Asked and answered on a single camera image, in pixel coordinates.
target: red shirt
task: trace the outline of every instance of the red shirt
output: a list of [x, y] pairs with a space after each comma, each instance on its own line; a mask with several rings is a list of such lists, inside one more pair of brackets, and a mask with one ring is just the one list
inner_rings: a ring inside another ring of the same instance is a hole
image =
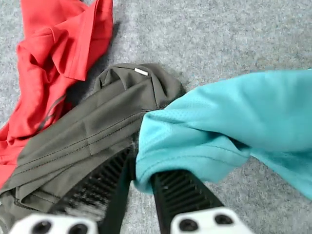
[[0, 130], [0, 188], [28, 140], [55, 123], [66, 90], [107, 50], [112, 0], [21, 0], [25, 39], [17, 46], [20, 98]]

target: clothing tag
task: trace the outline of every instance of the clothing tag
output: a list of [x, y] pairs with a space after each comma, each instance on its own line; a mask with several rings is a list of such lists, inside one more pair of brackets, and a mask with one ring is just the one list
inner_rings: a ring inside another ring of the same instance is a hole
[[140, 73], [140, 74], [142, 74], [144, 76], [148, 76], [148, 72], [145, 72], [145, 71], [143, 71], [141, 69], [138, 69], [138, 68], [135, 68], [135, 72]]

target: teal shirt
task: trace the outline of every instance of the teal shirt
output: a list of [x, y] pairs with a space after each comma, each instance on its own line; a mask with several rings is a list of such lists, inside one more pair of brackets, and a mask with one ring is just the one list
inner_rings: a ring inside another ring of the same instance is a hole
[[312, 70], [251, 73], [196, 87], [143, 118], [136, 187], [185, 169], [217, 183], [252, 155], [312, 199]]

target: gray carpet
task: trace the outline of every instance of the gray carpet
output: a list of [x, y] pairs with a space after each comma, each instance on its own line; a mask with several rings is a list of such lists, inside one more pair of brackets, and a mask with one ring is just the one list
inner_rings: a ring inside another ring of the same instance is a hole
[[[157, 62], [190, 90], [254, 70], [312, 67], [311, 0], [115, 0], [116, 36], [88, 81], [122, 62]], [[18, 0], [0, 0], [0, 125], [19, 96], [16, 44], [23, 39]], [[257, 234], [312, 233], [312, 203], [255, 159], [208, 185]], [[130, 192], [124, 234], [158, 234], [154, 199]]]

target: black screw hole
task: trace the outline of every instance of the black screw hole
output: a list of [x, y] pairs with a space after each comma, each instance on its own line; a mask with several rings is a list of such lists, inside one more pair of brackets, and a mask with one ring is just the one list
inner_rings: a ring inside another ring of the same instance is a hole
[[84, 224], [76, 224], [73, 226], [68, 234], [87, 234], [88, 227]]
[[49, 221], [42, 221], [40, 223], [37, 223], [33, 227], [33, 234], [46, 234], [51, 228], [51, 223]]
[[181, 231], [192, 232], [198, 229], [198, 224], [191, 219], [184, 219], [180, 222]]
[[214, 219], [215, 219], [217, 224], [221, 224], [221, 225], [233, 223], [233, 220], [224, 214], [219, 214]]

